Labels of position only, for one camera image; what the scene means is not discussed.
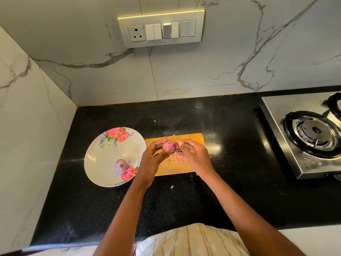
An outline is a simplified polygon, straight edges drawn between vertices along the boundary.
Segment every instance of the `marble backsplash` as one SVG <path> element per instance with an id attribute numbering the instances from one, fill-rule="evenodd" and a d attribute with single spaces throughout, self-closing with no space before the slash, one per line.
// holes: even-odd
<path id="1" fill-rule="evenodd" d="M 1 0 L 76 105 L 339 85 L 341 0 Z M 205 9 L 202 42 L 126 49 L 117 17 Z"/>
<path id="2" fill-rule="evenodd" d="M 27 247 L 75 104 L 0 27 L 0 254 Z"/>

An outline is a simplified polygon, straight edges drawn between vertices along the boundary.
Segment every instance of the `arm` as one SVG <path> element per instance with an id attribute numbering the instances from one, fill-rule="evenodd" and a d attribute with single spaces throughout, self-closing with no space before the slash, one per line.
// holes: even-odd
<path id="1" fill-rule="evenodd" d="M 207 149 L 191 140 L 177 140 L 178 154 L 184 155 L 195 172 L 217 196 L 252 256 L 305 254 L 284 235 L 258 215 L 214 171 Z"/>
<path id="2" fill-rule="evenodd" d="M 108 231 L 93 254 L 94 256 L 131 255 L 143 196 L 152 184 L 159 164 L 169 157 L 169 147 L 157 155 L 154 154 L 167 141 L 169 140 L 162 139 L 152 142 L 143 153 L 133 183 L 118 208 Z"/>

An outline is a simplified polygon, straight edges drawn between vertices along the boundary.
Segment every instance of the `onion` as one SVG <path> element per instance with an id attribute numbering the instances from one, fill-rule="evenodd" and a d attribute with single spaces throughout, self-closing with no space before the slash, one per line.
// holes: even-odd
<path id="1" fill-rule="evenodd" d="M 162 145 L 162 149 L 165 149 L 166 147 L 170 148 L 169 154 L 174 154 L 176 150 L 176 144 L 174 144 L 172 141 L 168 141 Z"/>
<path id="2" fill-rule="evenodd" d="M 124 172 L 128 169 L 128 163 L 125 159 L 118 159 L 115 163 L 115 169 L 119 172 Z"/>

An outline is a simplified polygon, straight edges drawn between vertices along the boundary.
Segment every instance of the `stainless steel stove top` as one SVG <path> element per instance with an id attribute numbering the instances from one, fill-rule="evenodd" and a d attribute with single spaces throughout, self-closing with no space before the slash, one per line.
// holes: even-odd
<path id="1" fill-rule="evenodd" d="M 321 106 L 332 94 L 262 97 L 262 111 L 298 179 L 341 173 L 340 121 L 327 118 Z"/>

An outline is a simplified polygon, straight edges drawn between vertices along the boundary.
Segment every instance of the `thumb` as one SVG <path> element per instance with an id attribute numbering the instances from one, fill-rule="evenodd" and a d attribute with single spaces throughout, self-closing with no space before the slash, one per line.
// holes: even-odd
<path id="1" fill-rule="evenodd" d="M 187 159 L 192 156 L 192 152 L 184 142 L 179 141 L 178 145 Z"/>
<path id="2" fill-rule="evenodd" d="M 158 163 L 162 163 L 162 161 L 165 159 L 165 157 L 168 155 L 169 151 L 171 149 L 169 147 L 166 147 L 164 150 L 162 150 L 155 158 L 158 161 Z"/>

